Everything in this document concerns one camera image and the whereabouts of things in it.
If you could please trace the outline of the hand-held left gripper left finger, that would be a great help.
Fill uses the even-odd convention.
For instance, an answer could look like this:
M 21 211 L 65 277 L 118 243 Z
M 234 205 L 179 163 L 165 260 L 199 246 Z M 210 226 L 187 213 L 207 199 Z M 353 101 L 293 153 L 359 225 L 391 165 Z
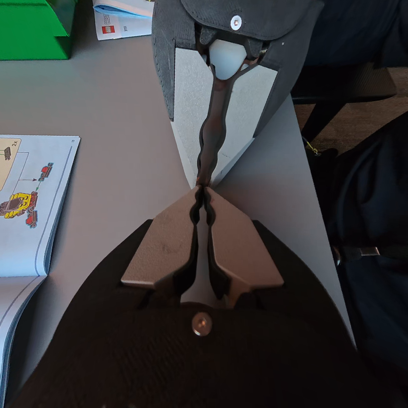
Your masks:
M 121 283 L 152 292 L 150 303 L 180 303 L 196 278 L 197 224 L 203 187 L 196 186 L 151 222 Z

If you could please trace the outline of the small folded paper leaflet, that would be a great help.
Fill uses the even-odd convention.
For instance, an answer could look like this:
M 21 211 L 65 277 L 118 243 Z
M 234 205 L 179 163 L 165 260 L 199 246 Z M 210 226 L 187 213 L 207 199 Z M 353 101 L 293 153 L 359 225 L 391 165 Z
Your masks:
M 154 0 L 93 0 L 99 41 L 151 35 Z

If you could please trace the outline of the person's dark clothing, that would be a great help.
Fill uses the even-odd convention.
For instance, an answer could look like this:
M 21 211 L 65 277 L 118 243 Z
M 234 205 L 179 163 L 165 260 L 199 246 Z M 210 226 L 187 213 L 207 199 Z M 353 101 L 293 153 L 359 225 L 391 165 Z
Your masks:
M 385 68 L 408 66 L 408 2 L 324 1 L 304 66 L 368 62 Z

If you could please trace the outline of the yellow zipper pull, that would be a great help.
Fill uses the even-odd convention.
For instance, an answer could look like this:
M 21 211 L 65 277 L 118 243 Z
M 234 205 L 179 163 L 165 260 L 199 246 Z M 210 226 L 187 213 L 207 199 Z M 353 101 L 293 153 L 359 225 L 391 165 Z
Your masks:
M 315 157 L 320 157 L 320 152 L 316 148 L 314 148 L 303 135 L 301 135 L 301 137 L 306 151 L 310 154 L 313 154 Z

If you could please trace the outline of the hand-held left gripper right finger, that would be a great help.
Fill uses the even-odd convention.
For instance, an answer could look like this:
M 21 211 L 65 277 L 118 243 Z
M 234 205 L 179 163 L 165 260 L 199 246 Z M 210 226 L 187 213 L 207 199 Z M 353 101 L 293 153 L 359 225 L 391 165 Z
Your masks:
M 250 217 L 209 187 L 204 205 L 209 277 L 217 299 L 233 309 L 243 294 L 281 288 L 284 279 Z

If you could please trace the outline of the green box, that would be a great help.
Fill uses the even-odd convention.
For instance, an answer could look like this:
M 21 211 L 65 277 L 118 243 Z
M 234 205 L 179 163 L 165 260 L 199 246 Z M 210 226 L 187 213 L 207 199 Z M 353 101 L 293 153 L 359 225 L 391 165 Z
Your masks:
M 0 60 L 67 60 L 76 0 L 2 0 Z

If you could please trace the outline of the dark chair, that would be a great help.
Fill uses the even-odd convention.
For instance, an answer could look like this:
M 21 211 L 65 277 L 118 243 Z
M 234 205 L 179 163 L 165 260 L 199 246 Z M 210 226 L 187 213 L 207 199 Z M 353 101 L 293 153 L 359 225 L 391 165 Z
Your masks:
M 396 93 L 389 71 L 366 63 L 304 67 L 291 96 L 294 105 L 314 105 L 301 131 L 303 140 L 311 143 L 346 104 L 384 100 Z

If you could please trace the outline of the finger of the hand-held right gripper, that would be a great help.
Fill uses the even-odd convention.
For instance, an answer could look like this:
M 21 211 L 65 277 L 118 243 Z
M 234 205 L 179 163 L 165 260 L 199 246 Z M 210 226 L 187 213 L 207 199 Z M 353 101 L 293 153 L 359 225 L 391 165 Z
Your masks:
M 206 124 L 206 185 L 215 187 L 253 142 L 278 72 L 251 65 L 214 92 Z
M 191 189 L 196 186 L 200 131 L 208 116 L 213 80 L 211 68 L 198 51 L 176 48 L 174 120 L 171 126 Z

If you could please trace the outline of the open lego instruction booklet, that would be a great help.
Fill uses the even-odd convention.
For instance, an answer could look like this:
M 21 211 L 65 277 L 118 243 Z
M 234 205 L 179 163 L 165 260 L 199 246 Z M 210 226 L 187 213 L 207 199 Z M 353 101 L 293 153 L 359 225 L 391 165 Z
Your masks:
M 49 273 L 79 136 L 0 137 L 0 406 L 18 321 Z

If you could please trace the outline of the black backpack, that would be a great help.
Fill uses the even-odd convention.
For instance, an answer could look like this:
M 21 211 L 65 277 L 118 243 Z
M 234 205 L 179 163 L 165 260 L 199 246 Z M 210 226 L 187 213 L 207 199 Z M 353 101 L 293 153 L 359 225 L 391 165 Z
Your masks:
M 408 113 L 342 154 L 306 155 L 357 349 L 407 407 Z

